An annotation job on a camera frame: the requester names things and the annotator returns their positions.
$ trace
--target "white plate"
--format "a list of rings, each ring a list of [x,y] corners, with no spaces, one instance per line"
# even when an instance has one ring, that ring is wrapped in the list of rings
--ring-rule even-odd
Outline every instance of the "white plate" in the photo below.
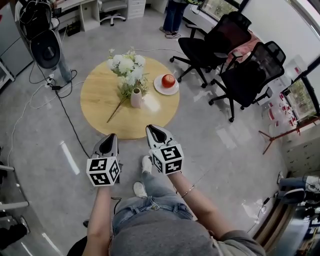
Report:
[[[164,95],[174,95],[175,93],[177,93],[177,91],[179,91],[179,83],[178,83],[177,79],[175,80],[175,84],[172,87],[165,88],[161,82],[163,77],[164,77],[164,74],[161,74],[154,79],[153,84],[154,84],[155,89],[159,93],[164,94]]]

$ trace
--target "bracelet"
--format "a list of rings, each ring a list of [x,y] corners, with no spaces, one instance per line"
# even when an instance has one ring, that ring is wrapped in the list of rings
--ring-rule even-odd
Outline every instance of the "bracelet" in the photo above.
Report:
[[[187,192],[184,193],[183,196],[181,196],[181,198],[184,198],[191,190],[193,190],[195,187],[195,185],[193,185]]]

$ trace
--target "black office chair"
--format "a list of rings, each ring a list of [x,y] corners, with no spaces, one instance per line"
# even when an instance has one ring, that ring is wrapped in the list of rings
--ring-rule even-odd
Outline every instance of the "black office chair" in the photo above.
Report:
[[[210,72],[217,66],[225,63],[228,59],[228,53],[236,47],[248,42],[251,34],[248,26],[251,24],[240,12],[233,11],[222,16],[218,24],[204,36],[203,39],[194,38],[196,30],[200,28],[196,25],[186,26],[191,28],[190,38],[184,37],[178,40],[184,54],[189,58],[173,56],[170,62],[179,60],[190,65],[190,67],[180,75],[177,81],[180,83],[182,77],[195,69],[203,80],[202,88],[208,85],[207,80],[201,69]]]
[[[224,85],[216,79],[211,81],[211,85],[217,84],[225,95],[211,99],[209,105],[213,105],[214,101],[228,98],[231,108],[229,121],[232,123],[235,119],[234,101],[241,104],[242,110],[255,103],[255,98],[263,87],[285,73],[283,68],[285,59],[285,53],[275,42],[270,41],[266,44],[258,42],[244,62],[236,61],[234,68],[220,75]]]

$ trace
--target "stem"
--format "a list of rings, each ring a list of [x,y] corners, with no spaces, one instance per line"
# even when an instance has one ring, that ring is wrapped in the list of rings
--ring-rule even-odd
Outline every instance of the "stem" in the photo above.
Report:
[[[112,115],[109,117],[108,121],[106,121],[107,123],[109,123],[110,119],[114,116],[114,114],[116,113],[116,111],[118,110],[118,108],[121,106],[122,103],[125,102],[126,99],[127,99],[127,98],[123,98],[123,99],[119,102],[118,106],[116,106],[115,110],[113,111]]]

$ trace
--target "gray floor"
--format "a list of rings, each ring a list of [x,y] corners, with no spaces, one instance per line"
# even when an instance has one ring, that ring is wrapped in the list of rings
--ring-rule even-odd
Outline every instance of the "gray floor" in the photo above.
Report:
[[[131,46],[140,50],[158,48],[180,51],[176,39],[166,39],[159,31],[164,17],[147,10],[143,18],[116,21],[114,27],[105,22],[97,29],[65,36],[63,50],[69,67],[78,75],[73,84],[84,81],[90,71],[108,57],[108,49],[115,53],[126,52]],[[190,31],[181,25],[181,35]],[[170,50],[141,52],[165,64],[175,76],[187,68],[185,63],[169,62]],[[0,94],[0,146],[1,160],[7,163],[11,147],[11,134],[17,119],[22,115],[26,102],[41,85],[30,84],[27,67]],[[54,72],[60,85],[58,71]],[[206,74],[208,81],[214,72]],[[42,75],[34,68],[31,79],[38,81]],[[186,75],[180,84],[180,103],[175,117],[166,128],[181,143],[185,156],[184,174],[191,182],[214,201],[236,229],[248,230],[254,223],[266,197],[277,189],[279,171],[285,171],[280,146],[274,143],[262,155],[266,146],[258,130],[267,131],[260,106],[252,105],[245,111],[235,103],[235,121],[230,123],[228,100],[217,101],[213,106],[208,100],[223,92],[217,86],[202,89],[196,72]],[[84,118],[80,107],[82,84],[73,88],[72,94],[63,100],[79,138],[87,152],[104,135],[92,128]],[[52,99],[54,92],[42,87],[33,97],[32,106],[41,106]],[[67,146],[80,173],[71,168],[61,143]],[[15,214],[23,214],[30,224],[31,233],[11,245],[4,255],[66,255],[71,246],[86,235],[82,222],[88,219],[96,194],[86,171],[83,153],[68,119],[57,99],[33,109],[27,107],[17,124],[13,137],[10,165],[14,166],[21,187],[30,206]],[[148,152],[145,138],[121,140],[120,159],[123,163],[121,184],[112,188],[113,196],[128,198],[134,195],[133,183],[139,179],[141,156]],[[272,202],[267,205],[267,212]],[[262,220],[266,214],[260,214]]]

